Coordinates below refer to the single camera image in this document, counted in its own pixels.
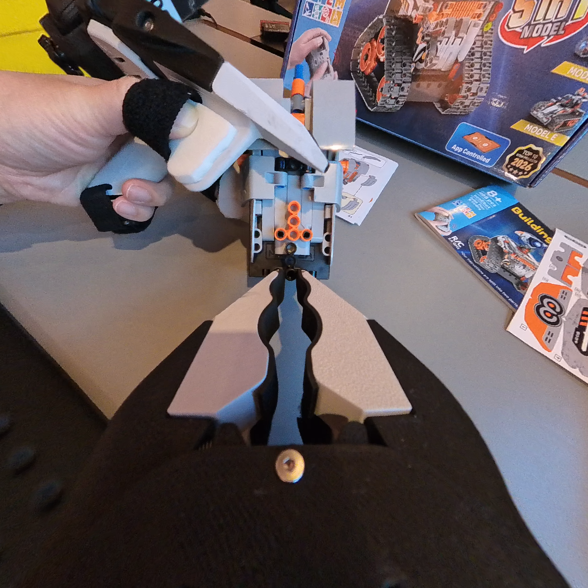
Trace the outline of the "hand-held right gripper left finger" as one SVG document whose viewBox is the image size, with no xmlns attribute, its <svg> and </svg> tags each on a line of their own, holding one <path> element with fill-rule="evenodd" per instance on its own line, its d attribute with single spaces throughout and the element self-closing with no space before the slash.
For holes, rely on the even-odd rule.
<svg viewBox="0 0 588 588">
<path fill-rule="evenodd" d="M 277 405 L 269 341 L 279 327 L 282 274 L 271 273 L 216 315 L 168 408 L 175 417 L 209 417 L 267 443 Z"/>
</svg>

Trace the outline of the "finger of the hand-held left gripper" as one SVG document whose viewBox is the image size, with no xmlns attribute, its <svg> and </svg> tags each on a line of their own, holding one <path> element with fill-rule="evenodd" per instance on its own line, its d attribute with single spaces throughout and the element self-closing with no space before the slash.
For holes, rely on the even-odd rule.
<svg viewBox="0 0 588 588">
<path fill-rule="evenodd" d="M 320 172 L 327 170 L 327 158 L 305 126 L 230 63 L 220 66 L 212 93 L 253 121 L 281 151 Z"/>
</svg>

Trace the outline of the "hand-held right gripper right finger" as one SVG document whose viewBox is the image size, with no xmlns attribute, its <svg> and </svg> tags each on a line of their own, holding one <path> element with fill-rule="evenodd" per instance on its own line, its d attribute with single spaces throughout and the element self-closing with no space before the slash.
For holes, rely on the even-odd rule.
<svg viewBox="0 0 588 588">
<path fill-rule="evenodd" d="M 410 413 L 411 404 L 368 320 L 309 273 L 297 275 L 306 351 L 298 427 L 329 435 L 321 415 L 363 423 L 367 417 Z"/>
</svg>

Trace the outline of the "grey building block robot body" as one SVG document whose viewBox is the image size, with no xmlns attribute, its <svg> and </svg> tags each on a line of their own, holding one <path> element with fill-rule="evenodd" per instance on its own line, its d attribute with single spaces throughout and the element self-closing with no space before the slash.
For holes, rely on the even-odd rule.
<svg viewBox="0 0 588 588">
<path fill-rule="evenodd" d="M 355 87 L 349 80 L 320 79 L 305 97 L 301 74 L 290 98 L 283 81 L 255 82 L 305 125 L 323 154 L 325 172 L 258 139 L 221 177 L 217 204 L 225 217 L 248 220 L 247 273 L 265 277 L 284 268 L 302 269 L 327 280 L 334 254 L 336 213 L 341 209 L 341 152 L 355 145 Z"/>
</svg>

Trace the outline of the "yellow plastic bin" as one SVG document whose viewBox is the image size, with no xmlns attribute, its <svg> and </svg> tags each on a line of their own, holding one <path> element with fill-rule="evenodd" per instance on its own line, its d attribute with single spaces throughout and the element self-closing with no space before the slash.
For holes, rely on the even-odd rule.
<svg viewBox="0 0 588 588">
<path fill-rule="evenodd" d="M 1 70 L 62 74 L 38 44 L 45 1 L 1 1 Z"/>
</svg>

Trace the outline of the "grey desk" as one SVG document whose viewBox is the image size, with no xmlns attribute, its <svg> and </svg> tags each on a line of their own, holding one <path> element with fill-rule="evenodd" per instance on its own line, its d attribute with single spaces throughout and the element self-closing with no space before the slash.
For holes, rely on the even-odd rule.
<svg viewBox="0 0 588 588">
<path fill-rule="evenodd" d="M 459 398 L 525 517 L 587 519 L 587 387 L 506 332 L 507 306 L 414 213 L 492 179 L 369 128 L 399 167 L 360 226 L 338 221 L 328 286 Z M 246 289 L 248 236 L 179 195 L 134 236 L 80 209 L 1 208 L 1 299 L 107 415 L 191 330 Z"/>
</svg>

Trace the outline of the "person's left hand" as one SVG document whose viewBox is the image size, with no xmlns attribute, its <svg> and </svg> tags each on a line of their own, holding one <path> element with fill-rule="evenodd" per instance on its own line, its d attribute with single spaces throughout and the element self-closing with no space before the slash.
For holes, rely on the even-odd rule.
<svg viewBox="0 0 588 588">
<path fill-rule="evenodd" d="M 1 204 L 79 206 L 95 175 L 126 143 L 190 135 L 196 111 L 173 82 L 1 71 Z"/>
</svg>

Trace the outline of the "open instruction manual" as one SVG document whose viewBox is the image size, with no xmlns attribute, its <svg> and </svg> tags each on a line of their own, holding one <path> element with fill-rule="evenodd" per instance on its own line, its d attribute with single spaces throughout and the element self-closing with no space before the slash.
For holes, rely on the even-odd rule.
<svg viewBox="0 0 588 588">
<path fill-rule="evenodd" d="M 341 152 L 343 187 L 337 217 L 360 225 L 382 193 L 398 163 L 360 147 Z"/>
</svg>

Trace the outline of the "blue instruction booklet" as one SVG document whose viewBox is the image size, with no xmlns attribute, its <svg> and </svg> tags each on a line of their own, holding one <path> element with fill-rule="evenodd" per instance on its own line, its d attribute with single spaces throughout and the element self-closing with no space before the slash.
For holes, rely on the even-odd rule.
<svg viewBox="0 0 588 588">
<path fill-rule="evenodd" d="M 554 231 L 504 188 L 491 185 L 415 214 L 505 303 L 517 309 Z"/>
</svg>

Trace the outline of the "blue robot kit box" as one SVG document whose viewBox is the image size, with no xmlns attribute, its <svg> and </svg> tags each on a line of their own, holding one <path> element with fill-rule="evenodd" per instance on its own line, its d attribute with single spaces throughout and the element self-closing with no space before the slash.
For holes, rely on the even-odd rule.
<svg viewBox="0 0 588 588">
<path fill-rule="evenodd" d="M 351 80 L 359 121 L 523 187 L 587 132 L 587 1 L 299 1 L 282 75 Z"/>
</svg>

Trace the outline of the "robot sticker sheet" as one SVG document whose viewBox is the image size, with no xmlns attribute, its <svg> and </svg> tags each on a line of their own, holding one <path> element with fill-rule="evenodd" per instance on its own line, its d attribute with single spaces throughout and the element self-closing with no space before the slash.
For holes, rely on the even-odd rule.
<svg viewBox="0 0 588 588">
<path fill-rule="evenodd" d="M 587 381 L 587 244 L 556 229 L 507 331 Z"/>
</svg>

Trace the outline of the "black perforated chair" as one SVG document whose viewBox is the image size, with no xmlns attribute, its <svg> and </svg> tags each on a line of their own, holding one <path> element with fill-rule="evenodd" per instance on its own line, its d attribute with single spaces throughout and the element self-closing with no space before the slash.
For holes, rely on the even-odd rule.
<svg viewBox="0 0 588 588">
<path fill-rule="evenodd" d="M 106 418 L 1 308 L 1 587 L 57 529 Z"/>
</svg>

